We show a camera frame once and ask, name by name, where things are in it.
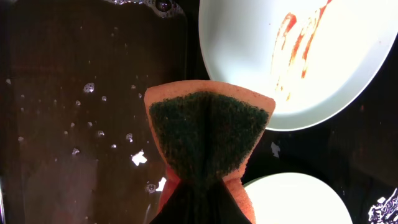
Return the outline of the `orange green scrub sponge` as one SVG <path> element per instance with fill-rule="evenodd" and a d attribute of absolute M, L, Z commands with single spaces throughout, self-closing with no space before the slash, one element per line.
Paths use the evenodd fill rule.
<path fill-rule="evenodd" d="M 254 209 L 241 179 L 248 160 L 275 110 L 272 98 L 211 80 L 185 80 L 153 86 L 144 95 L 155 145 L 165 162 L 167 181 L 158 212 L 177 185 L 197 193 L 197 220 L 211 185 L 223 181 L 251 223 Z"/>

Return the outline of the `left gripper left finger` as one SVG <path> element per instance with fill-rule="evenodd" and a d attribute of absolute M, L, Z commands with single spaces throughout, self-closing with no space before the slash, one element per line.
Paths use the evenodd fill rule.
<path fill-rule="evenodd" d="M 197 193 L 192 185 L 180 182 L 150 224 L 195 224 Z"/>

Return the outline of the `light blue plate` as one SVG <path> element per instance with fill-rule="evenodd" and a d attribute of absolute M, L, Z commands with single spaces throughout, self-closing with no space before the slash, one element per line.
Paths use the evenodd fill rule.
<path fill-rule="evenodd" d="M 268 129 L 295 131 L 369 85 L 397 36 L 397 0 L 207 0 L 198 30 L 210 78 L 273 98 Z"/>
<path fill-rule="evenodd" d="M 252 180 L 244 188 L 258 224 L 352 224 L 339 195 L 310 175 L 273 174 Z"/>

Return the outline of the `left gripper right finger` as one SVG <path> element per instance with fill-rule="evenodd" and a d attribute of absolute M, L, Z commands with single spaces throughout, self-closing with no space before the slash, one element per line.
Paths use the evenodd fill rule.
<path fill-rule="evenodd" d="M 201 222 L 205 224 L 251 224 L 223 181 L 205 192 L 201 212 Z"/>

